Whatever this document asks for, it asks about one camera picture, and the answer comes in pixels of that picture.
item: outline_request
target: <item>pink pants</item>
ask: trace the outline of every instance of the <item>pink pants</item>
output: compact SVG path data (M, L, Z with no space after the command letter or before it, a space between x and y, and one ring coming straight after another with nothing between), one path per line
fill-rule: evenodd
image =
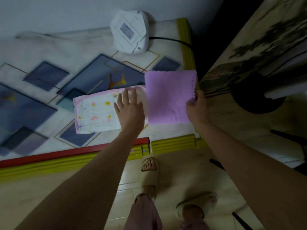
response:
M203 220L184 222L182 230L210 230ZM162 222L156 206L146 194L139 194L131 207L124 230L162 230Z

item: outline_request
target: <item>purple towel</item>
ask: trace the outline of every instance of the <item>purple towel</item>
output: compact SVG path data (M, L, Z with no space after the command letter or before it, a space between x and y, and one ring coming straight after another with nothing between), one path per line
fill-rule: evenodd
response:
M186 102L195 100L196 70L145 73L148 123L189 123Z

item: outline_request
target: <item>red edge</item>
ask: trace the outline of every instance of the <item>red edge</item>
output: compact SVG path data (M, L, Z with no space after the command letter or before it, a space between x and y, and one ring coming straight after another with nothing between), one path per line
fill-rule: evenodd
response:
M134 145L146 144L146 143L147 144L149 143L148 137L136 139ZM0 168L25 165L29 163L47 161L47 160L52 160L52 159L57 159L57 158L62 158L62 157L97 152L97 151L103 150L107 145L108 143L105 143L105 144L93 145L93 146L88 146L88 147L73 148L73 149L68 149L68 150L63 150L63 151L42 153L42 154L37 154L37 155L32 155L32 156L3 160L3 161L0 161Z

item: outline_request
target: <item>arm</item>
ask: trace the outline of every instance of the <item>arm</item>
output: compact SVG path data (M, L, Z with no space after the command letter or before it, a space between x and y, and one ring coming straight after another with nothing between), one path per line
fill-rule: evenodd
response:
M114 104L122 131L104 150L49 194L16 228L103 229L130 150L144 127L142 103L128 90Z
M190 121L263 226L267 230L307 229L307 177L214 126L204 93L197 95L195 105L187 103Z

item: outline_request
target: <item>folded cloth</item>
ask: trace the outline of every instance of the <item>folded cloth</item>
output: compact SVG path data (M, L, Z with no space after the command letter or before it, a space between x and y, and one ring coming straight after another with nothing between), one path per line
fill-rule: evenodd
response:
M148 123L189 123L186 102L195 100L196 70L145 73Z
M145 123L147 123L147 104L145 87L133 86L137 91L137 101L143 102L145 112ZM113 103L117 103L118 94L125 88L110 89L103 92L75 97L75 127L77 134L90 134L101 131L120 129L120 123L114 109Z

